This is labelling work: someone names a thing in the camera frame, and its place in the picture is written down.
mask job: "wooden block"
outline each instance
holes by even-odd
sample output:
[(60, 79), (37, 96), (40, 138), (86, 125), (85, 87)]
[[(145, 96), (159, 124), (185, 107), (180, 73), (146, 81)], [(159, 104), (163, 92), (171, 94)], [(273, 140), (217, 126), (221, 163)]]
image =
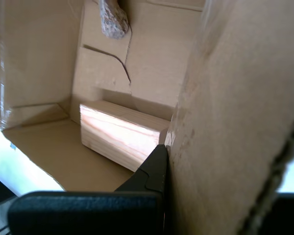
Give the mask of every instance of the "wooden block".
[(82, 143), (136, 171), (164, 143), (170, 122), (106, 101), (80, 105)]

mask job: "corrugated cardboard edge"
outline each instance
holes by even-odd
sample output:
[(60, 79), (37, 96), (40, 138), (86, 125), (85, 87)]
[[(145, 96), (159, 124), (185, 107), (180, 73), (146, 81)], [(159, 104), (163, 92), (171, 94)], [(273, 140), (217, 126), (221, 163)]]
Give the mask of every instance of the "corrugated cardboard edge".
[(254, 206), (245, 219), (240, 235), (256, 235), (261, 227), (265, 215), (271, 210), (276, 199), (276, 190), (280, 186), (287, 164), (294, 159), (294, 125), (282, 146), (279, 154), (275, 157), (270, 167), (269, 177), (264, 183)]

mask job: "cardboard wall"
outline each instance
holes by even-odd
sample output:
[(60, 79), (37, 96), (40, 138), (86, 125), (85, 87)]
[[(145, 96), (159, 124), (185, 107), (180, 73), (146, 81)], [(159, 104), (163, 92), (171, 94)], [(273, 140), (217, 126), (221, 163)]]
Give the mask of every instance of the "cardboard wall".
[(114, 40), (101, 33), (98, 4), (85, 1), (71, 106), (77, 123), (80, 103), (100, 99), (172, 117), (201, 12), (143, 0), (121, 3), (131, 29)]
[(166, 143), (173, 231), (254, 234), (294, 156), (294, 1), (206, 3)]
[(12, 120), (14, 109), (59, 104), (68, 113), (83, 3), (0, 1), (0, 119), (5, 128), (23, 118)]
[(83, 146), (80, 126), (70, 120), (3, 133), (66, 191), (114, 191), (133, 174)]

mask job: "crease in cardboard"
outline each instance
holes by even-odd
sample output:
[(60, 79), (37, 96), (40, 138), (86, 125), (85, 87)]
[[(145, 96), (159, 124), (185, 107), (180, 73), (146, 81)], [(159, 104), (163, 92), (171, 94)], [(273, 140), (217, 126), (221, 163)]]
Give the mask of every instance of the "crease in cardboard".
[(203, 11), (205, 0), (202, 1), (194, 1), (196, 4), (185, 4), (182, 3), (174, 3), (171, 1), (163, 1), (163, 0), (147, 0), (147, 3), (158, 5), (158, 6), (167, 6), (173, 8), (179, 8), (184, 10), (192, 10), (192, 11)]
[(281, 151), (273, 160), (269, 176), (264, 183), (263, 189), (259, 193), (255, 204), (250, 209), (248, 217), (244, 220), (242, 227), (239, 229), (239, 235), (257, 235), (262, 225), (265, 215), (271, 210), (277, 192), (281, 185), (283, 175), (286, 171), (287, 164), (294, 159), (294, 125)]
[(95, 51), (95, 52), (98, 52), (98, 53), (101, 53), (101, 54), (105, 54), (105, 55), (108, 55), (108, 56), (112, 56), (113, 58), (117, 59), (117, 60), (121, 63), (121, 65), (123, 66), (123, 69), (124, 69), (124, 71), (125, 71), (125, 74), (126, 74), (126, 76), (127, 76), (127, 79), (128, 79), (128, 81), (129, 81), (129, 84), (131, 84), (131, 79), (130, 79), (130, 77), (129, 77), (129, 75), (128, 75), (128, 72), (127, 72), (126, 66), (125, 66), (125, 64), (120, 60), (119, 57), (117, 57), (116, 55), (110, 54), (110, 53), (108, 53), (108, 52), (105, 52), (105, 51), (102, 51), (102, 50), (99, 50), (99, 49), (96, 49), (96, 48), (90, 47), (90, 46), (88, 46), (88, 45), (83, 45), (83, 47), (84, 47), (85, 49), (92, 50), (92, 51)]

